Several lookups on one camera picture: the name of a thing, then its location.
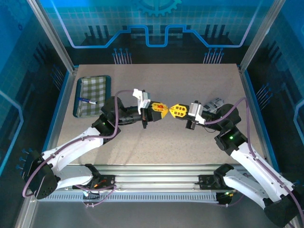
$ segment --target gear logo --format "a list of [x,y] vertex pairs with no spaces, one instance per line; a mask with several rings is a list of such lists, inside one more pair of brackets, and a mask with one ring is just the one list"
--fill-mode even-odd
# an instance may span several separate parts
[[177,9],[177,4],[181,4],[181,0],[133,0],[134,5],[142,13],[148,13],[149,16],[159,15],[165,16],[165,13],[171,13]]

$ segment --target white bracket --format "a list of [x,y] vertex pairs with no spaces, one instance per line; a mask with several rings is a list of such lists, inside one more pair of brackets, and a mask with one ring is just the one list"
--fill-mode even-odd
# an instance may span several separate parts
[[137,98],[138,113],[141,114],[141,108],[148,108],[151,102],[150,93],[134,89],[133,96]]
[[283,186],[280,185],[276,181],[276,179],[271,176],[271,174],[264,169],[264,167],[257,162],[260,160],[271,172],[273,172],[284,184],[285,186],[292,191],[293,184],[286,180],[283,176],[277,173],[265,160],[262,158],[256,150],[252,147],[252,150],[255,154],[253,157],[250,154],[250,150],[248,148],[248,143],[244,142],[241,144],[237,151],[233,151],[231,157],[237,160],[241,165],[247,169],[250,174],[257,180],[257,182],[263,187],[263,189],[268,194],[269,198],[273,202],[277,202],[281,200],[281,196],[287,196],[288,192],[284,189]]
[[58,173],[60,181],[56,189],[61,189],[65,187],[70,187],[73,185],[86,185],[90,182],[93,175],[88,167],[84,165],[73,165],[64,168],[61,172]]
[[[100,134],[97,129],[89,127],[85,132],[77,136],[76,138],[72,139],[79,139],[83,138],[85,136],[98,136]],[[59,148],[62,146],[66,145],[67,143],[56,147],[52,150],[49,151],[44,151],[42,158],[45,160],[49,156],[52,156]],[[89,152],[90,150],[100,147],[101,145],[104,144],[104,139],[103,138],[91,138],[91,139],[86,139],[86,140],[80,140],[68,147],[66,147],[63,151],[61,151],[55,158],[51,159],[47,164],[52,164],[52,171],[54,175],[57,175],[65,166],[67,166],[70,162],[73,160],[79,158],[81,155]]]
[[229,170],[223,178],[227,186],[243,193],[264,209],[265,203],[263,199],[268,198],[269,196],[260,184],[245,177],[237,170]]
[[201,114],[203,112],[203,106],[201,103],[191,103],[188,115],[195,117],[195,122],[199,124],[204,124],[205,119],[201,117]]

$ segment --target green checkered tray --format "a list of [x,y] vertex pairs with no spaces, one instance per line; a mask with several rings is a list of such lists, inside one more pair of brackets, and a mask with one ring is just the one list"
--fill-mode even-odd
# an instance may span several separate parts
[[[111,96],[110,76],[91,76],[78,79],[74,101],[75,117],[99,116],[105,100]],[[79,101],[78,98],[97,101],[97,104]]]

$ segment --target metal frame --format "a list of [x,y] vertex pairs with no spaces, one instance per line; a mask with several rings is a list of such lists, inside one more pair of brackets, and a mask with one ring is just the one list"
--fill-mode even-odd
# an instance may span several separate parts
[[15,228],[29,228],[34,216],[37,200],[34,196],[24,200]]
[[27,0],[30,7],[32,8],[34,14],[36,15],[38,21],[40,22],[42,28],[44,29],[47,37],[53,44],[56,52],[58,53],[59,57],[61,58],[63,64],[65,65],[66,69],[73,73],[74,71],[74,64],[68,55],[63,43],[61,42],[56,30],[54,29],[52,23],[50,22],[47,13],[45,12],[44,8],[41,6],[39,1],[36,0]]
[[263,128],[262,128],[262,124],[260,122],[260,119],[258,117],[258,110],[257,110],[257,105],[254,105],[254,98],[253,98],[253,94],[250,92],[250,86],[248,84],[248,81],[246,79],[245,73],[241,73],[240,72],[240,77],[241,77],[241,81],[244,87],[244,91],[245,91],[245,95],[248,99],[249,102],[249,108],[250,108],[250,112],[252,115],[252,119],[253,119],[253,123],[256,127],[256,132],[259,138],[259,141],[261,143],[261,148],[263,151],[263,154],[266,156],[267,161],[269,162],[269,164],[274,167],[274,169],[278,169],[278,165],[274,165],[273,164],[273,160],[271,159],[270,156],[270,152],[269,150],[271,149],[271,144],[270,144],[270,140],[267,134],[264,134],[263,132]]
[[[274,0],[247,53],[245,54],[240,65],[240,73],[243,81],[246,81],[243,77],[246,68],[248,67],[250,61],[261,45],[264,37],[268,33],[284,2],[285,0]],[[50,136],[49,144],[47,146],[48,148],[52,148],[56,146],[56,143],[58,141],[58,136],[60,134],[61,125],[64,119],[64,113],[67,109],[67,103],[70,97],[69,94],[71,93],[75,79],[75,71],[74,65],[67,51],[65,50],[57,32],[52,26],[41,4],[37,3],[36,0],[28,0],[28,3],[33,9],[36,17],[38,18],[48,38],[52,42],[65,67],[70,73],[73,74],[73,76],[69,77],[67,85],[65,87],[64,96],[59,107],[54,128]],[[265,136],[263,135],[261,126],[257,119],[256,111],[254,111],[255,109],[252,99],[250,99],[251,96],[250,91],[248,90],[248,85],[246,83],[243,84],[245,85],[245,92],[247,94],[247,97],[249,97],[251,110],[253,110],[253,118],[255,120],[260,142],[262,143],[263,152],[267,155],[268,160],[271,163],[271,160],[269,159],[269,151],[265,142]],[[197,176],[202,174],[213,174],[213,171],[217,167],[218,165],[102,165],[97,166],[97,169],[103,174],[115,174],[117,176],[116,181],[118,191],[166,191],[193,193],[202,192],[199,190],[199,187],[194,184],[197,182]],[[239,172],[245,172],[245,169],[242,166],[239,165],[235,167]],[[64,191],[73,194],[79,194],[80,192],[79,190],[71,190],[70,188],[67,188]],[[37,200],[34,197],[25,199],[15,228],[29,228],[32,217],[34,215],[36,204]],[[293,224],[297,227],[299,223],[298,221],[295,221]]]
[[260,28],[256,32],[255,37],[253,38],[244,58],[240,64],[240,71],[244,73],[249,63],[251,62],[252,58],[256,54],[258,48],[260,47],[262,41],[264,40],[265,36],[270,30],[273,22],[275,21],[277,15],[279,14],[281,8],[283,7],[286,0],[274,0],[273,4],[271,5],[268,13],[266,14]]

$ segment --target enclosure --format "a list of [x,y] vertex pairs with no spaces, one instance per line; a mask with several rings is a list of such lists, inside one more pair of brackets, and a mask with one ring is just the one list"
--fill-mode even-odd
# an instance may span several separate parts
[[[303,1],[3,0],[0,23],[1,227],[276,227],[249,199],[227,210],[176,200],[108,202],[93,211],[72,200],[24,199],[27,153],[62,145],[98,118],[75,117],[77,82],[89,76],[110,76],[105,94],[144,89],[168,107],[216,97],[234,104],[246,96],[253,146],[304,186]],[[121,99],[136,105],[130,95]],[[246,108],[238,110],[245,133]],[[92,163],[132,177],[122,181],[130,185],[140,175],[154,183],[159,171],[185,184],[182,178],[224,163],[245,171],[218,149],[216,133],[184,128],[172,116],[147,129],[122,126],[115,141],[71,168]],[[292,224],[300,227],[297,219]]]

